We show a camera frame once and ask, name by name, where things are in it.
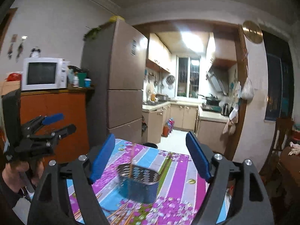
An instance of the window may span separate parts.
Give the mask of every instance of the window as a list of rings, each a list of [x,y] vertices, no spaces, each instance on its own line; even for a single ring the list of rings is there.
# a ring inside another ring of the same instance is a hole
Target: window
[[[294,72],[286,41],[263,31],[268,63],[268,102],[265,119],[291,117],[294,102]]]
[[[178,97],[198,98],[200,58],[177,58]]]

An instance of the blue container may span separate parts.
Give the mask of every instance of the blue container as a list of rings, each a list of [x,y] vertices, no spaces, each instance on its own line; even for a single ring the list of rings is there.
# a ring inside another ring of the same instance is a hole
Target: blue container
[[[140,203],[154,203],[160,179],[159,174],[154,170],[132,165],[132,174],[129,178],[129,170],[130,163],[118,166],[120,195]]]
[[[91,87],[91,82],[92,82],[91,79],[84,79],[84,86],[85,87]]]

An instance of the white floor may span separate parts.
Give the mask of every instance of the white floor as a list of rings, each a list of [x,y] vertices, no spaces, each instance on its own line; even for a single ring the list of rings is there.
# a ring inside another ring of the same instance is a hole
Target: white floor
[[[168,137],[161,137],[160,143],[157,144],[158,149],[189,155],[190,153],[185,145],[185,136],[187,133],[187,131],[173,129]]]

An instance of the white bottle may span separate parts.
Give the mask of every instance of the white bottle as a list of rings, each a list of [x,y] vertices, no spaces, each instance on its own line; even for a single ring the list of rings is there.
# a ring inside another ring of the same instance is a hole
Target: white bottle
[[[73,78],[73,86],[78,87],[78,85],[79,85],[79,78],[77,75],[75,75]]]

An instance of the tablecloth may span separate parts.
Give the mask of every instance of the tablecloth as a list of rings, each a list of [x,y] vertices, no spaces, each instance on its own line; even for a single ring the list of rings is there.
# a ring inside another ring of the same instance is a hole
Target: tablecloth
[[[92,185],[109,222],[118,225],[191,224],[208,188],[206,181],[198,175],[191,157],[172,153],[172,161],[168,162],[160,179],[156,201],[153,204],[142,204],[122,197],[118,191],[120,184],[116,168],[131,161],[133,146],[133,163],[158,173],[169,154],[167,151],[133,145],[122,139],[115,140],[115,148],[102,177]],[[75,219],[84,223],[72,181],[67,180],[67,185]],[[217,223],[226,219],[228,207],[224,199]]]

